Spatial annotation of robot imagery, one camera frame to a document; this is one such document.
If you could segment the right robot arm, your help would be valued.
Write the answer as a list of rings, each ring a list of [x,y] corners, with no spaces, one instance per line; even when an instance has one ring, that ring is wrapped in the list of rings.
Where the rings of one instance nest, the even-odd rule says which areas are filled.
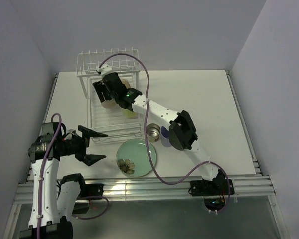
[[[101,77],[94,84],[99,99],[114,100],[121,108],[144,115],[144,121],[152,117],[168,129],[171,146],[184,152],[195,164],[177,184],[187,179],[195,170],[199,170],[202,179],[206,180],[206,190],[209,193],[217,194],[223,188],[223,182],[228,176],[221,166],[210,160],[210,156],[199,143],[189,112],[177,112],[149,99],[149,86],[146,86],[144,93],[135,88],[127,88],[121,82],[119,74],[109,66],[99,67],[95,72]]]

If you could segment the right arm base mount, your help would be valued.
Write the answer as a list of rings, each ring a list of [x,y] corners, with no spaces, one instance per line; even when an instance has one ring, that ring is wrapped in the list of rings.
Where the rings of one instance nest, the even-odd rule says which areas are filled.
[[[193,180],[190,181],[188,192],[192,196],[221,196],[228,195],[229,193],[230,195],[235,194],[232,180],[229,180],[229,186],[226,180],[220,185],[207,180]]]

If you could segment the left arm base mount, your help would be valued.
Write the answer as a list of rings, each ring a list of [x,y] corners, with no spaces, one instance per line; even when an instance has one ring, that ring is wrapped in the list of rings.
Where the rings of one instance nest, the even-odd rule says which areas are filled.
[[[81,200],[84,197],[90,196],[102,196],[104,192],[104,184],[101,183],[93,183],[86,184],[83,193],[79,194],[77,200]],[[83,203],[75,203],[72,214],[85,214],[88,212],[91,206],[92,199],[87,199],[87,202]]]

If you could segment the pale yellow mug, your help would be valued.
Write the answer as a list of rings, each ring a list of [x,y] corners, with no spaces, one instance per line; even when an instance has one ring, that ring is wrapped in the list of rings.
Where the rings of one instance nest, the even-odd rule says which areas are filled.
[[[138,116],[137,113],[130,111],[129,109],[122,109],[122,113],[124,116],[126,116],[127,118],[135,118]]]

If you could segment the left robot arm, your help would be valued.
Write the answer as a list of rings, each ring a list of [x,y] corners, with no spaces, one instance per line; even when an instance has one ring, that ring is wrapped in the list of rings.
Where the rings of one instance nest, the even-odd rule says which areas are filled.
[[[42,134],[28,150],[33,171],[32,212],[28,229],[20,232],[21,239],[71,239],[71,218],[77,199],[103,199],[103,188],[88,188],[80,173],[57,180],[60,159],[73,155],[87,166],[105,158],[104,155],[87,154],[91,138],[106,137],[83,126],[67,131],[63,123],[50,122],[42,125]]]

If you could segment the beige ceramic bowl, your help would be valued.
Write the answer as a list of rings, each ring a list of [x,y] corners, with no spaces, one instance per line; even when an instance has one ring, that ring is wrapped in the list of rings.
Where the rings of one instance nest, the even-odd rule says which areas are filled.
[[[121,82],[125,85],[125,87],[127,89],[131,87],[130,84],[129,84],[129,82],[126,79],[121,79]]]

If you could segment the brown paper-like cup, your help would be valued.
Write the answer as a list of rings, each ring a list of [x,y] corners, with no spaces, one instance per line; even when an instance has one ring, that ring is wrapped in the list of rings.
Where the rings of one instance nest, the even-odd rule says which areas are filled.
[[[116,105],[115,100],[111,99],[111,100],[104,100],[103,102],[101,102],[101,106],[106,108],[106,109],[110,109],[113,108]]]

